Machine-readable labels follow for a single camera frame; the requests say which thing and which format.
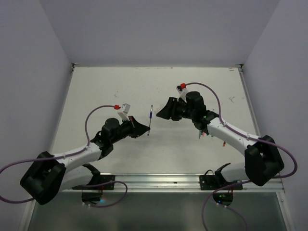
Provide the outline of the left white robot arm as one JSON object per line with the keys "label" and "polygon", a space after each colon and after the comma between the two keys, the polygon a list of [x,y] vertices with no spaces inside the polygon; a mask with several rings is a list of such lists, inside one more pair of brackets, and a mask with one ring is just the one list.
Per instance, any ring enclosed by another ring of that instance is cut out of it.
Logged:
{"label": "left white robot arm", "polygon": [[133,116],[122,122],[109,118],[89,145],[80,151],[40,153],[21,178],[20,185],[40,205],[50,202],[58,192],[74,187],[101,190],[108,180],[104,180],[91,163],[108,156],[114,143],[126,137],[138,138],[149,130],[150,127],[137,122]]}

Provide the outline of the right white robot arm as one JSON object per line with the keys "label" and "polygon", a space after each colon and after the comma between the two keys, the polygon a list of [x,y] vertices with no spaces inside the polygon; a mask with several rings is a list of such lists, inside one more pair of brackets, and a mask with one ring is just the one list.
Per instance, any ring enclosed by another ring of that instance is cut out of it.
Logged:
{"label": "right white robot arm", "polygon": [[197,91],[187,93],[185,98],[170,97],[156,115],[173,121],[189,119],[199,131],[219,138],[243,155],[242,163],[226,163],[214,172],[212,181],[220,189],[239,180],[249,180],[257,186],[263,186],[284,169],[272,137],[251,134],[241,137],[234,128],[228,129],[217,113],[206,108],[203,97]]}

